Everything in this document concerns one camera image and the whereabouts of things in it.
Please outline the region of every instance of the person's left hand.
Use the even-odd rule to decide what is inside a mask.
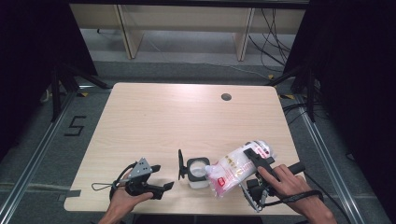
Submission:
[[[115,190],[111,198],[110,205],[107,208],[105,215],[99,221],[99,224],[113,224],[119,223],[123,217],[134,210],[134,207],[153,197],[151,192],[143,193],[138,196],[131,196],[125,191],[123,185]]]

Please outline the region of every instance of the red label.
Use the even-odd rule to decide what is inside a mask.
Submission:
[[[225,184],[224,178],[223,178],[223,177],[220,177],[220,178],[218,179],[218,183],[219,183],[219,185],[220,185],[221,187],[223,187],[224,184]]]

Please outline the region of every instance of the hand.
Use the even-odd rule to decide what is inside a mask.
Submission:
[[[280,199],[311,190],[302,176],[294,175],[284,164],[274,168],[279,180],[262,167],[259,167],[258,171],[276,190],[276,196]],[[305,216],[310,223],[336,223],[332,211],[317,196],[303,198],[287,205],[296,213]]]
[[[110,205],[107,208],[105,215],[98,224],[116,224],[121,221],[123,217],[134,210],[134,207],[153,197],[151,192],[144,193],[138,196],[131,196],[125,191],[125,186],[119,185],[111,198]]]

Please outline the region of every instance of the transparent packaging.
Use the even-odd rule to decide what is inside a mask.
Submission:
[[[275,157],[273,150],[262,140],[247,142],[240,148],[220,158],[215,164],[205,167],[205,177],[216,197],[223,197],[225,193],[238,186],[243,180],[256,173],[253,162],[248,159],[244,151],[253,149],[262,158]]]

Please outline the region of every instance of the light wood tabletop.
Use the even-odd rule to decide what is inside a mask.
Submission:
[[[226,93],[231,100],[223,100]],[[184,162],[207,157],[213,164],[248,141],[263,140],[275,152],[275,165],[299,161],[276,90],[264,86],[118,83],[114,86],[66,198],[67,211],[106,211],[109,189],[129,164],[146,158],[161,165],[150,185],[175,181],[161,200],[140,203],[138,214],[296,215],[285,204],[256,213],[238,187],[216,198],[210,187],[192,189],[178,180],[179,149]],[[267,202],[276,201],[270,197]]]

